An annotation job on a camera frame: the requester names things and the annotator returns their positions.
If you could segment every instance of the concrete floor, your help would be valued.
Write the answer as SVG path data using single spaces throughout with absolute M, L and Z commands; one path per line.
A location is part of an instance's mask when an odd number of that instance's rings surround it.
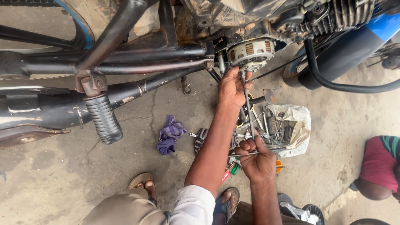
M 2 25 L 12 26 L 12 21 Z M 51 27 L 38 24 L 35 28 Z M 289 61 L 297 49 L 292 45 L 278 52 L 255 76 Z M 399 204 L 393 198 L 370 201 L 347 187 L 360 173 L 368 138 L 400 136 L 400 99 L 395 97 L 400 96 L 400 90 L 352 94 L 326 88 L 290 88 L 283 83 L 282 72 L 258 80 L 251 92 L 260 96 L 264 88 L 273 89 L 277 104 L 306 106 L 311 112 L 312 133 L 305 154 L 281 159 L 286 168 L 277 177 L 278 191 L 291 196 L 299 207 L 309 203 L 320 207 L 326 224 L 347 225 L 361 218 L 398 224 Z M 398 79 L 399 75 L 399 71 L 384 70 L 379 65 L 366 68 L 364 62 L 337 82 L 377 85 Z M 109 76 L 108 80 L 120 83 L 145 76 L 148 74 Z M 194 159 L 194 139 L 185 134 L 176 142 L 176 153 L 162 156 L 156 149 L 159 130 L 167 114 L 183 122 L 188 133 L 207 128 L 217 101 L 217 85 L 206 71 L 188 79 L 192 89 L 189 95 L 183 95 L 180 82 L 175 81 L 116 109 L 124 137 L 112 145 L 100 142 L 90 122 L 65 135 L 1 150 L 0 171 L 6 179 L 0 181 L 0 223 L 77 224 L 102 199 L 125 189 L 142 172 L 154 175 L 159 206 L 171 210 Z M 29 84 L 74 87 L 72 77 L 32 80 Z M 15 83 L 1 82 L 1 86 L 8 85 Z M 231 186 L 239 188 L 242 201 L 251 202 L 243 172 L 231 176 L 220 191 Z

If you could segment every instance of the flip-flop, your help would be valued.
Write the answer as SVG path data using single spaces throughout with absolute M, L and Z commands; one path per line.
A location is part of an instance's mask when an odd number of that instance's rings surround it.
M 153 182 L 153 185 L 156 185 L 154 183 L 154 179 L 153 179 L 153 176 L 151 175 L 151 173 L 139 174 L 135 178 L 133 178 L 133 180 L 128 185 L 127 190 L 137 188 L 139 184 L 143 184 L 143 187 L 145 187 L 145 185 L 148 181 L 151 181 L 151 182 Z M 149 201 L 151 201 L 155 206 L 157 206 L 157 201 L 151 195 L 149 195 Z
M 227 191 L 230 191 L 231 194 L 233 195 L 233 213 L 232 213 L 232 215 L 233 215 L 233 214 L 235 214 L 236 207 L 239 204 L 240 193 L 239 193 L 239 190 L 237 188 L 230 187 L 230 188 L 224 190 L 222 195 L 224 195 L 224 193 L 227 192 Z M 216 203 L 215 204 L 213 215 L 220 214 L 220 213 L 225 214 L 225 217 L 226 217 L 225 224 L 227 224 L 229 219 L 232 217 L 232 215 L 230 214 L 230 200 L 229 199 L 224 203 Z

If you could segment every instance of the hand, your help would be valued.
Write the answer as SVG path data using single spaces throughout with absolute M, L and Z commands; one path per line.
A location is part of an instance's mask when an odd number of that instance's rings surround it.
M 245 87 L 250 90 L 253 83 L 249 81 L 252 72 L 246 73 Z M 235 106 L 242 107 L 246 102 L 244 97 L 242 77 L 239 75 L 239 67 L 230 68 L 222 78 L 218 86 L 219 102 L 228 101 Z
M 257 147 L 260 154 L 241 156 L 240 163 L 250 182 L 274 181 L 276 176 L 276 155 L 267 148 L 257 130 L 254 129 L 255 141 L 247 139 L 241 141 L 235 148 L 236 154 L 247 155 Z

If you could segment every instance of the rag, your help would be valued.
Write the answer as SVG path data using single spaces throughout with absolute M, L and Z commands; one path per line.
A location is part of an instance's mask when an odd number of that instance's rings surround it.
M 175 116 L 167 115 L 167 122 L 160 130 L 160 142 L 157 144 L 157 149 L 163 155 L 168 155 L 175 152 L 175 142 L 187 130 L 183 127 L 181 122 L 177 122 Z

